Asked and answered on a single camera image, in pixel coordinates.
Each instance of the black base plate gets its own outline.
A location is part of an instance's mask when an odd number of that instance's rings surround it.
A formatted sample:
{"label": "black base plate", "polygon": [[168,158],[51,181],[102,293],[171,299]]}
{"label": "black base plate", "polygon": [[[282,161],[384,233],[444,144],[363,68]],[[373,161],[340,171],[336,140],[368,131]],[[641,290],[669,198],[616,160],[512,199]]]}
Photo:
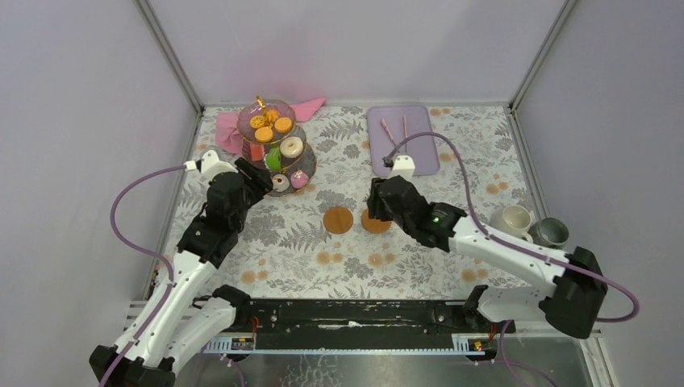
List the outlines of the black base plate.
{"label": "black base plate", "polygon": [[[488,336],[490,323],[465,322],[463,302],[253,299],[261,350],[453,349],[452,334]],[[252,323],[226,331],[250,332]],[[515,332],[512,323],[507,333]]]}

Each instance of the gray mug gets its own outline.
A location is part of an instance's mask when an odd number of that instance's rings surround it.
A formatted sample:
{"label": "gray mug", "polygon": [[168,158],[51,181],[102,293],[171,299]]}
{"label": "gray mug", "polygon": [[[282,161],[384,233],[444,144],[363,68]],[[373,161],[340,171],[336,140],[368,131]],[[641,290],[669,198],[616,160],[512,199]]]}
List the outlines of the gray mug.
{"label": "gray mug", "polygon": [[545,248],[562,249],[570,237],[568,227],[556,218],[541,219],[530,227],[529,233],[534,244]]}

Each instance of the purple tray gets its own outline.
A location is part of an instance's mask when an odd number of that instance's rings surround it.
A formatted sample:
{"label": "purple tray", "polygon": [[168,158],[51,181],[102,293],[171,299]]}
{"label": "purple tray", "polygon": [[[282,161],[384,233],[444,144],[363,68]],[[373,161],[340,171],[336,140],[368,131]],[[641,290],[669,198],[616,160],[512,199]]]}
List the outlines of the purple tray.
{"label": "purple tray", "polygon": [[[379,177],[387,177],[390,174],[390,169],[385,167],[382,157],[387,156],[394,149],[394,144],[387,137],[380,120],[385,119],[394,141],[399,144],[404,139],[403,116],[407,118],[408,135],[432,131],[430,114],[425,106],[376,106],[368,109],[370,161],[373,173]],[[397,154],[406,154],[413,159],[416,176],[434,175],[440,171],[440,158],[437,155],[437,146],[433,137],[424,136],[413,139],[406,147],[402,146]]]}

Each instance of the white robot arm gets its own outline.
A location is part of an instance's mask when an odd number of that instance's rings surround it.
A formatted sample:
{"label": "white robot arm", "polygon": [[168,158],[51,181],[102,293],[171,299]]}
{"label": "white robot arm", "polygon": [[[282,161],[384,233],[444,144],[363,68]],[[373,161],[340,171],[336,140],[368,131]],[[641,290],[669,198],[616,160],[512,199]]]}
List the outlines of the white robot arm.
{"label": "white robot arm", "polygon": [[[249,309],[249,296],[233,288],[230,293],[217,290],[200,313],[177,328],[183,311],[198,289],[236,245],[247,210],[273,188],[268,172],[255,169],[241,159],[236,165],[239,170],[220,161],[213,151],[205,153],[199,161],[186,163],[186,169],[199,169],[211,182],[207,202],[177,245],[171,293],[167,302],[158,308],[163,298],[162,289],[170,283],[166,273],[162,273],[160,288],[131,327],[113,347],[95,349],[90,364],[99,380],[115,357],[133,343],[112,373],[111,385],[171,386],[175,375],[207,341],[234,323],[238,324],[237,320],[241,326],[248,321],[243,310]],[[580,339],[588,337],[606,293],[605,285],[505,247],[491,237],[502,239],[511,246],[536,249],[549,258],[600,274],[591,252],[577,248],[570,254],[541,248],[493,229],[488,229],[488,234],[484,235],[465,211],[445,203],[428,203],[420,196],[409,182],[414,168],[410,157],[398,156],[387,179],[373,179],[367,201],[369,216],[396,222],[423,246],[479,258],[530,284],[514,289],[476,286],[463,305],[466,323],[482,327],[503,320],[545,318],[567,335]],[[276,312],[273,310],[271,321],[283,323]],[[134,340],[136,332],[151,315],[154,315],[151,323],[139,339]],[[420,315],[430,314],[421,311]],[[311,317],[311,321],[318,324],[320,319]]]}
{"label": "white robot arm", "polygon": [[[530,285],[514,289],[477,286],[466,306],[474,309],[473,313],[476,310],[479,318],[490,322],[546,319],[567,335],[589,337],[607,286],[549,262],[553,259],[601,275],[592,252],[543,248],[493,228],[486,228],[485,234],[482,225],[464,210],[446,203],[428,203],[410,183],[414,168],[409,156],[397,156],[387,179],[373,179],[367,201],[371,218],[392,220],[423,246],[481,259]],[[548,259],[539,260],[524,252],[530,250]]]}
{"label": "white robot arm", "polygon": [[[162,271],[159,287],[133,324],[113,347],[98,346],[91,355],[90,365],[99,380],[114,359],[123,353],[111,374],[110,385],[173,385],[175,374],[190,357],[235,322],[237,305],[234,304],[238,302],[216,297],[177,329],[183,312],[199,288],[216,273],[237,244],[247,210],[273,189],[267,171],[256,169],[242,159],[236,161],[236,166],[237,169],[221,161],[215,151],[205,152],[200,160],[186,163],[186,170],[199,170],[210,180],[206,203],[177,245],[178,251],[173,257],[173,283],[168,273]],[[169,284],[172,288],[162,303]],[[145,326],[144,322],[150,316],[152,320]],[[144,332],[135,339],[140,329]]]}

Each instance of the floral tablecloth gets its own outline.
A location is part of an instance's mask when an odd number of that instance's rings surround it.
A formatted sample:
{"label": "floral tablecloth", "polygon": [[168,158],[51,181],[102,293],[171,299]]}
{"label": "floral tablecloth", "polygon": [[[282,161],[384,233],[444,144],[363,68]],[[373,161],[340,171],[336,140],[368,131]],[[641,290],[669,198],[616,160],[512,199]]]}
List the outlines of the floral tablecloth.
{"label": "floral tablecloth", "polygon": [[[502,107],[433,107],[435,132],[446,135],[462,154],[479,216],[498,206],[532,208]],[[215,146],[216,115],[235,108],[211,107],[202,120],[193,158]],[[468,256],[419,246],[396,225],[380,235],[361,225],[374,177],[370,166],[366,108],[324,106],[302,127],[318,157],[311,183],[295,194],[267,197],[254,206],[240,242],[201,294],[229,284],[254,298],[441,298],[465,299],[475,285],[520,286],[517,277]],[[465,208],[463,178],[448,146],[437,140],[441,169],[414,177],[431,202]],[[220,151],[225,160],[236,157]],[[205,201],[207,181],[186,175],[170,229],[166,256]],[[323,214],[344,206],[354,214],[352,229],[333,235]]]}

